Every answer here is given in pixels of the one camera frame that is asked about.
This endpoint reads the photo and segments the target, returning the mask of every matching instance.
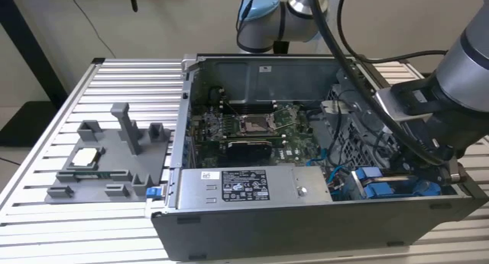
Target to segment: slotted aluminum surface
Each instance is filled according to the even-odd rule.
[[[420,77],[410,65],[398,62],[378,69],[392,84]],[[0,263],[174,263],[144,218],[144,203],[48,205],[44,197],[75,146],[80,121],[96,119],[103,128],[118,128],[111,104],[128,101],[140,127],[158,121],[175,128],[179,89],[179,60],[107,60],[91,66],[0,195]],[[470,147],[462,162],[489,192],[488,145],[484,139]],[[466,220],[440,225],[410,247],[214,263],[489,263],[488,239],[486,205]]]

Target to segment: blue cable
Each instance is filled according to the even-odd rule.
[[[330,179],[327,181],[327,183],[331,183],[334,181],[334,178],[335,178],[335,174],[338,173],[338,171],[343,168],[343,166],[338,166],[335,168],[335,170],[332,171],[331,175],[330,175]]]
[[[306,163],[306,166],[307,167],[311,167],[311,164],[312,164],[312,162],[316,162],[316,161],[323,161],[324,159],[327,159],[327,149],[326,148],[323,148],[322,149],[322,158],[312,158],[307,163]]]

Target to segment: warning label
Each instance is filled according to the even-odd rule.
[[[223,171],[223,200],[270,200],[266,170]]]

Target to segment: metal bracket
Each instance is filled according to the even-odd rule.
[[[186,54],[182,59],[182,71],[188,72],[194,70],[198,63],[198,54]]]
[[[351,107],[340,101],[327,100],[322,102],[323,110],[327,113],[338,114],[338,106],[340,106],[342,114],[350,114],[352,112]]]

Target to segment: white component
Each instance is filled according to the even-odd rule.
[[[219,180],[222,177],[220,171],[203,171],[200,174],[202,180]]]
[[[259,71],[260,72],[272,72],[272,66],[271,65],[260,66]]]
[[[87,167],[92,162],[94,158],[98,155],[96,148],[83,148],[80,149],[74,157],[72,163],[76,166]]]

